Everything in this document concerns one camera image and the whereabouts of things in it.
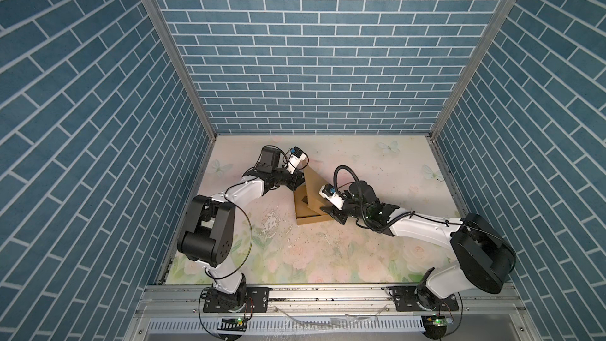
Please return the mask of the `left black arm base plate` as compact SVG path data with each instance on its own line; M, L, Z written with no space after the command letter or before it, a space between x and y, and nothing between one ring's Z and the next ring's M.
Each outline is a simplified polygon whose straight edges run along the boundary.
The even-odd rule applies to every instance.
M227 314L240 312L245 304L252 304L252 312L266 313L269 301L269 287L246 287L234 294L226 294L214 287L209 287L203 294L202 311L205 314Z

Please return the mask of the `brown cardboard box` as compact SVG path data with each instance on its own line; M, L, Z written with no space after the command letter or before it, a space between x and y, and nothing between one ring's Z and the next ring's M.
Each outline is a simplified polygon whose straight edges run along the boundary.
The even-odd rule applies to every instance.
M306 167L303 170L305 182L294 191L296 224L303 226L333 221L333 218L321 210L331 207L331 203L320 196L320 190L328 181L315 170Z

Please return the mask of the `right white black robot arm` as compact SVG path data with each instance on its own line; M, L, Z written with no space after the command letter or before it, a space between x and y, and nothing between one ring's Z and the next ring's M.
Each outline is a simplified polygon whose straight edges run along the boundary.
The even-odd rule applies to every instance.
M416 238L454 253L455 261L428 268L416 286L414 294L423 309L433 310L451 295L471 288L500 293L517 261L511 245L477 214L462 219L422 215L380 202L365 181L356 181L343 192L326 184L319 194L329 202L321 210L341 224L355 218L375 233Z

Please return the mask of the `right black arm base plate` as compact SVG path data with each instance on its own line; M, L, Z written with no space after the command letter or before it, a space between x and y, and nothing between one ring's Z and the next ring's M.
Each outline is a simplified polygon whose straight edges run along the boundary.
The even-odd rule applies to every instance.
M440 299L428 289L418 289L415 285L391 286L385 290L398 312L428 312L440 309L454 313L460 310L456 295Z

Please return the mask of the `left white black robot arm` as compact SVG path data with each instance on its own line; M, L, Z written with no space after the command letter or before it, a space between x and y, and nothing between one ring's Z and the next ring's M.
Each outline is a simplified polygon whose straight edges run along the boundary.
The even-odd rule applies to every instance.
M308 163L309 157L298 147L284 152L265 145L239 182L211 197L192 199L178 232L177 249L205 269L216 294L237 300L246 296L245 276L229 257L236 211L242 212L250 202L281 186L295 191L305 182Z

